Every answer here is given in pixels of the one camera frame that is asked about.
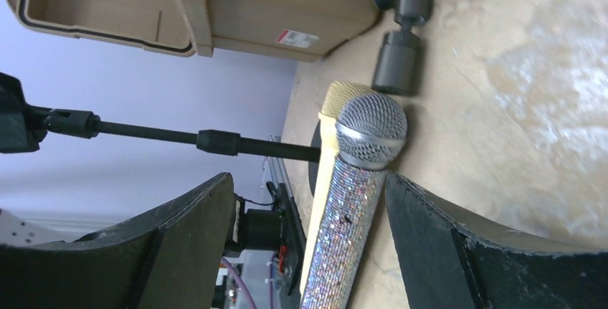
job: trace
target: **black trim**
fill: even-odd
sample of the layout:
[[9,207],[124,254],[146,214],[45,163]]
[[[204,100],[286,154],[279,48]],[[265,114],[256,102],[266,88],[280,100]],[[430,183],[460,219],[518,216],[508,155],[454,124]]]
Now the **black trim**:
[[92,36],[96,36],[96,37],[104,37],[104,38],[109,38],[109,39],[116,39],[116,40],[120,40],[123,42],[131,42],[134,44],[139,44],[141,46],[147,46],[153,49],[159,49],[159,50],[164,50],[164,51],[170,51],[170,52],[175,52],[175,53],[187,53],[188,51],[192,50],[192,43],[190,43],[187,47],[183,48],[183,49],[178,49],[175,47],[167,47],[167,46],[161,46],[158,44],[151,44],[150,42],[145,42],[143,40],[140,39],[134,39],[134,38],[127,38],[127,37],[120,37],[118,35],[111,35],[111,34],[106,34],[106,33],[99,33],[99,32],[92,32],[92,31],[87,31],[84,29],[78,29],[78,28],[60,28],[60,27],[52,27],[52,26],[47,26],[44,24],[38,24],[36,22],[32,22],[29,21],[26,14],[25,14],[25,4],[26,0],[20,0],[19,2],[19,8],[18,8],[18,12],[19,12],[19,18],[21,19],[21,21],[26,24],[28,27],[33,27],[33,28],[41,28],[41,29],[49,29],[52,31],[57,31],[57,32],[64,32],[64,33],[78,33],[78,34],[84,34],[84,35],[92,35]]

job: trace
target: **silver microphone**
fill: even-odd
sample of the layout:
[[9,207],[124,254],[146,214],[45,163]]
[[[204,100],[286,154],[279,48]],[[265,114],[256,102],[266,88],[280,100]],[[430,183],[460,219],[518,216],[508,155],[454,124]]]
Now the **silver microphone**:
[[336,123],[339,154],[300,309],[343,309],[389,162],[405,144],[407,119],[388,95],[350,100]]

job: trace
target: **red and white label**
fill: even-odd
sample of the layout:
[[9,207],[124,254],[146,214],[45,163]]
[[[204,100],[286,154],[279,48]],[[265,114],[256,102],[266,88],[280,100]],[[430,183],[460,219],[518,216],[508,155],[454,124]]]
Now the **red and white label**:
[[316,35],[286,29],[277,38],[277,43],[307,49],[317,40]]

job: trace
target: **table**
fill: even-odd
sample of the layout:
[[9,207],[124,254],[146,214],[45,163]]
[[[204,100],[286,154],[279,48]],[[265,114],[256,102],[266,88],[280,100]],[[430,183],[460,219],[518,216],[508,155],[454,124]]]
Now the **table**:
[[[328,86],[370,85],[392,13],[300,63],[282,141],[309,145]],[[525,232],[608,247],[608,0],[434,0],[408,142],[391,169]],[[285,161],[305,230],[308,165]],[[352,308],[407,308],[384,200]]]

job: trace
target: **microphone stand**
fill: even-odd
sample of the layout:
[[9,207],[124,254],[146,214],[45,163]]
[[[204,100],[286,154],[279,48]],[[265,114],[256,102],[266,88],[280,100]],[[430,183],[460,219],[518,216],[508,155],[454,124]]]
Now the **microphone stand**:
[[220,130],[201,130],[187,133],[160,128],[147,128],[101,121],[98,115],[84,110],[30,110],[29,117],[40,121],[42,130],[67,136],[91,139],[99,133],[191,144],[199,150],[220,155],[250,155],[287,158],[299,161],[319,162],[320,148],[243,138],[238,133]]

